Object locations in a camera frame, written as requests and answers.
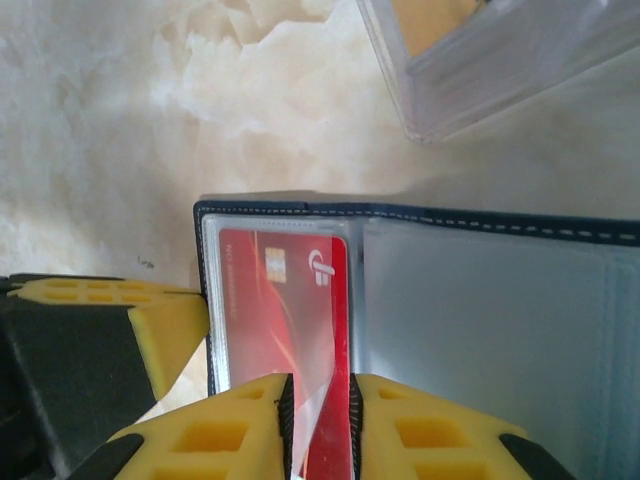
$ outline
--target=card holder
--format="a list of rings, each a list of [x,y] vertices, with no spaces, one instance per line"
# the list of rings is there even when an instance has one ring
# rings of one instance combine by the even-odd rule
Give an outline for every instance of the card holder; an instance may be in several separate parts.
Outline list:
[[[205,290],[212,215],[346,226],[352,371],[520,424],[577,478],[640,475],[640,223],[299,192],[205,198]]]

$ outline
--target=red card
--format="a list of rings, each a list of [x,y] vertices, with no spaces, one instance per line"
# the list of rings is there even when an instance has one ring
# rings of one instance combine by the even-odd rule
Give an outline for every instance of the red card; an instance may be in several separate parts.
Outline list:
[[[350,480],[345,241],[230,228],[219,235],[231,386],[292,372],[298,460],[315,425],[301,476]]]

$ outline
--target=open wallet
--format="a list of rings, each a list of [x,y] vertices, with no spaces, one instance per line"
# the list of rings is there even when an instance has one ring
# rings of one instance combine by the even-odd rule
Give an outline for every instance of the open wallet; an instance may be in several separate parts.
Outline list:
[[[210,393],[293,372],[294,473],[351,478],[356,373],[520,425],[576,478],[640,477],[640,222],[309,192],[194,218]]]

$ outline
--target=white marble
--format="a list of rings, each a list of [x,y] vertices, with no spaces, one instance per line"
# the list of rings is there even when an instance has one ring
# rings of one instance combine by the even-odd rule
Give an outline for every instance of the white marble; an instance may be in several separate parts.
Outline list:
[[[2,0],[0,273],[196,286],[207,192],[638,218],[639,58],[422,146],[355,0]],[[204,395],[203,362],[159,410]]]

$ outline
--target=black rubber pad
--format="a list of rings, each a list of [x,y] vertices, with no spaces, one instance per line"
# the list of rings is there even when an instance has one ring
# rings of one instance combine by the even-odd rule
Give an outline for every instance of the black rubber pad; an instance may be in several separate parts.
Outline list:
[[[144,438],[137,433],[105,443],[68,480],[113,480],[143,443]]]
[[[510,433],[500,435],[500,441],[531,480],[576,480],[541,445]]]
[[[360,480],[362,466],[361,436],[364,425],[364,400],[355,373],[349,382],[349,423],[351,424],[351,455],[355,480]]]
[[[284,478],[289,480],[293,465],[293,414],[295,400],[293,392],[293,375],[287,375],[287,380],[282,389],[282,395],[278,401],[278,421],[280,423],[280,436],[284,450]]]
[[[127,309],[0,301],[0,341],[22,408],[62,478],[155,404]]]

